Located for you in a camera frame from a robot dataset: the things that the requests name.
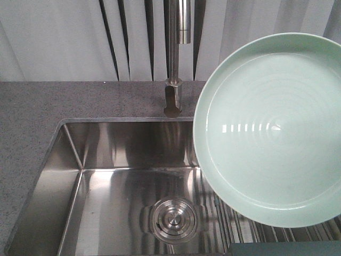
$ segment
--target chrome faucet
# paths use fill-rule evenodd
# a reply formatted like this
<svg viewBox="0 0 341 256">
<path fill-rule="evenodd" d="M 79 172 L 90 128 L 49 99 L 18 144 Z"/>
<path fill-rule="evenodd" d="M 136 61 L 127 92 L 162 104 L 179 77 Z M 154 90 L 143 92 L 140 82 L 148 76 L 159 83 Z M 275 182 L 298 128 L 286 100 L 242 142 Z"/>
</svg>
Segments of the chrome faucet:
<svg viewBox="0 0 341 256">
<path fill-rule="evenodd" d="M 182 81 L 178 77 L 179 44 L 191 43 L 191 1 L 168 1 L 168 73 L 164 113 L 169 118 L 178 117 L 181 113 Z"/>
</svg>

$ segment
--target sink basin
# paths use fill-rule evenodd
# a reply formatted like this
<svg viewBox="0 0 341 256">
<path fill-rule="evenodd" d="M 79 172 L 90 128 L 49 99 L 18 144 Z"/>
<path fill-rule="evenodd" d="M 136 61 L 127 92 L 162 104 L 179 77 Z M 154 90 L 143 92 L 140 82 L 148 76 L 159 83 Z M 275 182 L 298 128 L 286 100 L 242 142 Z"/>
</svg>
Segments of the sink basin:
<svg viewBox="0 0 341 256">
<path fill-rule="evenodd" d="M 223 253 L 192 122 L 68 123 L 9 255 Z"/>
</svg>

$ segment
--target dark teal object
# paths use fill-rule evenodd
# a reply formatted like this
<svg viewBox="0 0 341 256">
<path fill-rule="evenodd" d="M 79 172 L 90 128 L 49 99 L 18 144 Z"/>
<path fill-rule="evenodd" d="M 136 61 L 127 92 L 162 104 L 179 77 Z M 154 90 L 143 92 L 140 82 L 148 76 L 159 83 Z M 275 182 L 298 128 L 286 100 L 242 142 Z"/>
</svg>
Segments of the dark teal object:
<svg viewBox="0 0 341 256">
<path fill-rule="evenodd" d="M 231 244 L 232 256 L 340 256 L 341 242 Z"/>
</svg>

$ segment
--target white curtain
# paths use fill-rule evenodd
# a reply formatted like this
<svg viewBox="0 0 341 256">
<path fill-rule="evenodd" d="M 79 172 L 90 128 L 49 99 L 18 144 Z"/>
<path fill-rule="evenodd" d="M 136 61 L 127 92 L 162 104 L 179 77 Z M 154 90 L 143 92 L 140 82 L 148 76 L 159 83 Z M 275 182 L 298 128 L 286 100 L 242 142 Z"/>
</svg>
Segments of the white curtain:
<svg viewBox="0 0 341 256">
<path fill-rule="evenodd" d="M 163 81 L 164 4 L 2 0 L 0 81 Z M 184 81 L 207 80 L 229 54 L 266 35 L 304 32 L 341 43 L 340 0 L 191 0 L 191 13 L 191 44 L 180 45 Z"/>
</svg>

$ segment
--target quartz countertop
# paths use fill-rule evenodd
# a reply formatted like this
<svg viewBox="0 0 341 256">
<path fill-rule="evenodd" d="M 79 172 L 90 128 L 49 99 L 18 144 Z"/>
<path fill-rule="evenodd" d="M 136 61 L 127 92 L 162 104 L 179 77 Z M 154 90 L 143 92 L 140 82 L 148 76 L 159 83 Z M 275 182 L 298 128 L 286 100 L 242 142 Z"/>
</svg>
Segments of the quartz countertop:
<svg viewBox="0 0 341 256">
<path fill-rule="evenodd" d="M 184 82 L 183 111 L 192 117 L 205 82 Z M 164 82 L 0 83 L 0 255 L 5 253 L 64 122 L 116 117 L 165 118 Z"/>
</svg>

